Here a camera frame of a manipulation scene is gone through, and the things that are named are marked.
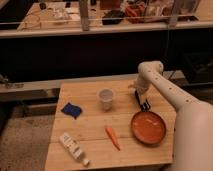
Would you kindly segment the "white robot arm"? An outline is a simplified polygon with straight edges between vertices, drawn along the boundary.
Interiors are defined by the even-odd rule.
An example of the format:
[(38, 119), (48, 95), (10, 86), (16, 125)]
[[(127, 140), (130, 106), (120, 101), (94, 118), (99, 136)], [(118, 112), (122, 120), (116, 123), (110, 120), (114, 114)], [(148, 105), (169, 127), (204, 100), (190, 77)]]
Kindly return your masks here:
[(175, 109), (170, 171), (213, 171), (213, 105), (164, 78), (163, 69), (161, 61), (140, 63), (132, 87), (143, 109), (148, 109), (146, 92), (150, 85)]

